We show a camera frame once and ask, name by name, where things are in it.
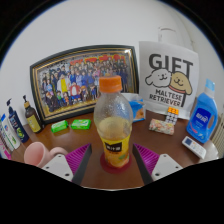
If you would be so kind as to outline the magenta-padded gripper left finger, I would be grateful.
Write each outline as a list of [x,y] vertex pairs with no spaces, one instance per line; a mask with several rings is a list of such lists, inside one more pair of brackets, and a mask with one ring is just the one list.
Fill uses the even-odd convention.
[[87,144],[67,155],[57,154],[43,167],[43,170],[80,185],[91,154],[91,145]]

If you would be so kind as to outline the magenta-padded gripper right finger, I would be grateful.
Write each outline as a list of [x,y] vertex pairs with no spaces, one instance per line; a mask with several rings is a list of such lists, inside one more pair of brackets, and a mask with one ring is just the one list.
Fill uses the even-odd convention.
[[159,155],[139,144],[133,145],[133,155],[145,185],[182,169],[168,154]]

